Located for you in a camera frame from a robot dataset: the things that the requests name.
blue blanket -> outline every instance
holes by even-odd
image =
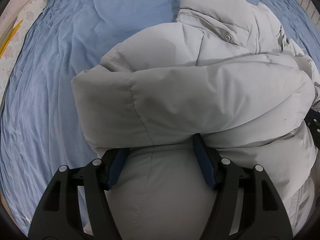
[[[266,4],[289,37],[320,67],[320,33],[296,0]],[[27,234],[47,184],[62,164],[84,166],[96,157],[81,131],[71,79],[99,63],[138,31],[172,22],[179,0],[50,0],[29,30],[14,67],[1,117],[0,182]],[[80,196],[83,223],[88,221]]]

white puffer jacket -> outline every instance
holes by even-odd
[[[314,198],[317,149],[303,120],[319,108],[314,62],[261,3],[180,7],[176,23],[140,31],[72,81],[92,149],[132,148],[107,193],[122,238],[199,239],[216,193],[194,156],[195,133],[238,165],[264,166],[297,233]]]

yellow strip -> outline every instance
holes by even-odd
[[[18,22],[18,24],[13,28],[13,30],[10,32],[10,34],[8,35],[8,37],[5,39],[4,43],[0,47],[0,58],[2,57],[2,54],[4,53],[5,49],[7,48],[12,37],[16,34],[17,30],[20,28],[20,25],[22,22],[23,22],[23,20]]]

blue bed sheet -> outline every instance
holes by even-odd
[[[320,33],[296,0],[266,4],[320,67]],[[62,164],[84,166],[96,157],[81,131],[71,79],[99,63],[138,31],[172,22],[179,0],[50,0],[26,36],[1,117],[0,182],[27,234],[47,184]],[[83,223],[84,200],[80,196]]]

metal button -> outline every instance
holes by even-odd
[[[64,172],[67,170],[67,168],[68,167],[66,165],[62,165],[62,166],[60,166],[59,171]]]
[[[98,166],[98,165],[101,164],[101,160],[100,160],[100,159],[95,159],[95,160],[92,161],[92,164],[93,164],[94,166]]]
[[[225,33],[223,35],[223,38],[228,42],[233,41],[233,37],[232,37],[232,35],[230,33]]]
[[[229,165],[231,163],[231,161],[228,159],[228,158],[223,158],[221,160],[221,162],[224,164],[224,165]]]
[[[255,168],[257,171],[263,171],[263,167],[261,165],[256,165]]]

